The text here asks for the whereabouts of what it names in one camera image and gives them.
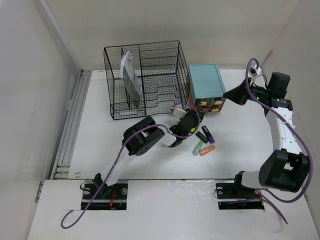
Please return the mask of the purple highlighter marker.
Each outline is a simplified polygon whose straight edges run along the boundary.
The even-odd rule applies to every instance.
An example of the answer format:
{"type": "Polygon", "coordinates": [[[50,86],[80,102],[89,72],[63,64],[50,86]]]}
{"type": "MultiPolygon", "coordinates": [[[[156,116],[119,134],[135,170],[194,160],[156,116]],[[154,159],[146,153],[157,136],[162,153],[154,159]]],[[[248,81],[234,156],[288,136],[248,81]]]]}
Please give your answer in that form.
{"type": "Polygon", "coordinates": [[[206,138],[208,139],[208,141],[209,141],[211,144],[214,144],[214,143],[215,143],[215,140],[214,140],[211,132],[209,131],[209,129],[208,129],[205,125],[203,125],[201,128],[202,128],[202,130],[203,130],[206,138]]]}

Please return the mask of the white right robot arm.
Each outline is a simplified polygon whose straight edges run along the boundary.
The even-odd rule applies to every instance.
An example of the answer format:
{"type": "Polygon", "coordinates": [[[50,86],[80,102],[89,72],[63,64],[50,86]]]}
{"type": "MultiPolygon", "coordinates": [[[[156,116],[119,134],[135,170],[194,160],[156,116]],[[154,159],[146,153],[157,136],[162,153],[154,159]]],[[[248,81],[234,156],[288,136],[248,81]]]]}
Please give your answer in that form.
{"type": "Polygon", "coordinates": [[[297,138],[292,133],[293,106],[286,99],[290,76],[274,72],[266,87],[253,84],[249,78],[250,89],[246,83],[223,94],[223,97],[238,104],[244,105],[251,96],[264,104],[263,110],[269,124],[273,153],[264,162],[258,171],[241,171],[232,183],[232,193],[243,197],[250,189],[272,188],[281,191],[296,193],[305,181],[310,171],[309,157],[303,154],[297,138]]]}

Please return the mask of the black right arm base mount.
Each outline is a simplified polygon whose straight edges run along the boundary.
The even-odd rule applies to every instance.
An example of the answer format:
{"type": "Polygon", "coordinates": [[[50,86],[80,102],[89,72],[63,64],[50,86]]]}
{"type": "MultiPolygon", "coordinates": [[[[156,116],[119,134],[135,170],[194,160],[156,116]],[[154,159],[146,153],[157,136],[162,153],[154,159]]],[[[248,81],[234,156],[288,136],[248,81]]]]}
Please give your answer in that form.
{"type": "Polygon", "coordinates": [[[234,182],[215,184],[214,196],[219,210],[264,210],[264,202],[254,189],[236,186],[234,182]]]}

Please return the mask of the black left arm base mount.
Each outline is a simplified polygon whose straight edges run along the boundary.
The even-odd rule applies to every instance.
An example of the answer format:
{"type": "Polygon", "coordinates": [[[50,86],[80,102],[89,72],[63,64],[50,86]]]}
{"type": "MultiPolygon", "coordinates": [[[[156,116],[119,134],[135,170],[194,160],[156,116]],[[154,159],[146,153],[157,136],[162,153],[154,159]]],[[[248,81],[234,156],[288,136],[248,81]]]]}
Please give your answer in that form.
{"type": "MultiPolygon", "coordinates": [[[[129,183],[127,180],[121,180],[120,182],[108,187],[106,191],[103,192],[103,194],[97,194],[97,196],[88,207],[88,210],[126,210],[128,186],[129,183]]],[[[92,180],[81,183],[79,188],[82,190],[82,199],[80,206],[81,209],[84,210],[97,191],[97,188],[92,180]]]]}

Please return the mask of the yellow highlighter marker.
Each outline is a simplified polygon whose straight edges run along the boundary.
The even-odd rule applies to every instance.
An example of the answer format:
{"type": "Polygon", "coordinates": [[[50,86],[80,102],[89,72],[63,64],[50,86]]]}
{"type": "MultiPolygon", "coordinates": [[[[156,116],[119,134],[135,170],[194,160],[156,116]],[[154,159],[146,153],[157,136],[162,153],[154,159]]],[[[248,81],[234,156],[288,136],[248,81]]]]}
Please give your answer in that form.
{"type": "Polygon", "coordinates": [[[204,135],[204,134],[202,134],[199,130],[196,130],[194,127],[190,130],[190,132],[193,134],[193,135],[195,135],[195,136],[197,136],[202,142],[204,142],[205,144],[206,143],[208,143],[208,139],[207,139],[207,137],[204,135]]]}

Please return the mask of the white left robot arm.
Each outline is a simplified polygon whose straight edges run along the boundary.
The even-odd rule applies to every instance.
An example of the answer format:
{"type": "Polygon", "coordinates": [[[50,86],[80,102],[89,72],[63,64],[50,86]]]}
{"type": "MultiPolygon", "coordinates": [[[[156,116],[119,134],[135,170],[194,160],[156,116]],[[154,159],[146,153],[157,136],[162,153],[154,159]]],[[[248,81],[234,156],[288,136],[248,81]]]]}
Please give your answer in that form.
{"type": "Polygon", "coordinates": [[[151,116],[147,116],[124,132],[116,160],[93,179],[94,192],[100,198],[105,199],[111,195],[113,185],[135,157],[147,153],[157,143],[168,148],[179,146],[192,133],[192,129],[199,127],[205,115],[201,111],[181,109],[178,105],[173,107],[173,112],[178,116],[179,122],[170,128],[157,124],[151,116]]]}

